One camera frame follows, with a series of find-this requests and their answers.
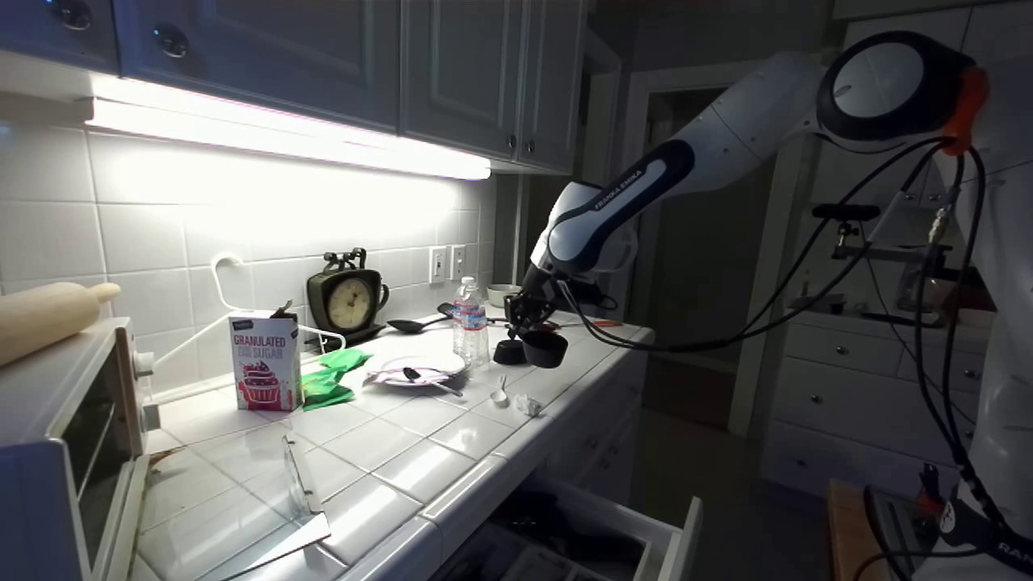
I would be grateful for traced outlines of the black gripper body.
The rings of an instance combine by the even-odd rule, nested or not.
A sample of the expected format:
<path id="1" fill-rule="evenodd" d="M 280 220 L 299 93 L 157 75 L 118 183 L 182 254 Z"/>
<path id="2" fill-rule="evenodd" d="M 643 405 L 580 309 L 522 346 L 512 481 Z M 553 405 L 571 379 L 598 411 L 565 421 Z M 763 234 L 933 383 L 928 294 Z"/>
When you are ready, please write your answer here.
<path id="1" fill-rule="evenodd" d="M 502 319 L 515 336 L 554 332 L 553 313 L 559 309 L 554 276 L 528 267 L 515 289 L 502 298 Z"/>

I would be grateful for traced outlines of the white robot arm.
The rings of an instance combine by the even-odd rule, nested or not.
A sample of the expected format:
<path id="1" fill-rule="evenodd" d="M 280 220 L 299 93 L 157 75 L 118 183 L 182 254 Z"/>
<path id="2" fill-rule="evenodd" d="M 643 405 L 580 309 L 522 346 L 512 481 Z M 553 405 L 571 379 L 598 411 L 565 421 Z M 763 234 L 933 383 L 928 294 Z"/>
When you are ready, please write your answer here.
<path id="1" fill-rule="evenodd" d="M 573 181 L 553 204 L 528 272 L 507 298 L 511 328 L 559 361 L 545 325 L 571 285 L 602 264 L 623 221 L 666 193 L 709 193 L 797 132 L 900 156 L 967 159 L 956 221 L 994 303 L 976 431 L 948 443 L 957 487 L 939 510 L 922 581 L 1030 581 L 1033 534 L 1033 67 L 976 61 L 920 31 L 879 31 L 834 61 L 782 52 L 630 164 L 613 183 Z"/>

